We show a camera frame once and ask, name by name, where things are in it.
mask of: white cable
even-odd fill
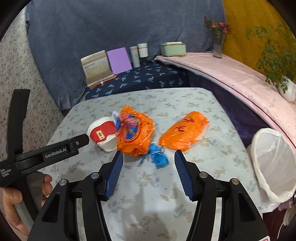
[[[284,224],[284,222],[281,224],[281,227],[279,228],[279,233],[280,233],[280,231],[281,231],[281,228],[282,228],[283,224]]]

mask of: navy blue tablecloth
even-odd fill
[[[189,87],[186,70],[160,62],[133,68],[92,89],[88,89],[85,99],[93,99],[131,91],[159,88]]]

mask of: trash can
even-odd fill
[[[282,134],[260,129],[247,148],[258,180],[262,212],[275,210],[296,189],[296,156]]]

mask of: green tissue box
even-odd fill
[[[167,42],[160,45],[161,54],[166,57],[186,55],[186,44],[182,42]]]

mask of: human hand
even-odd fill
[[[52,177],[50,175],[44,174],[44,183],[42,185],[42,192],[44,196],[47,196],[52,192],[52,185],[50,184],[51,181]],[[41,200],[42,206],[45,201],[46,197],[43,197],[43,199]],[[3,206],[6,220],[18,231],[26,236],[29,236],[29,231],[25,227],[14,206],[14,204],[18,204],[21,202],[22,194],[19,190],[10,187],[3,188]]]

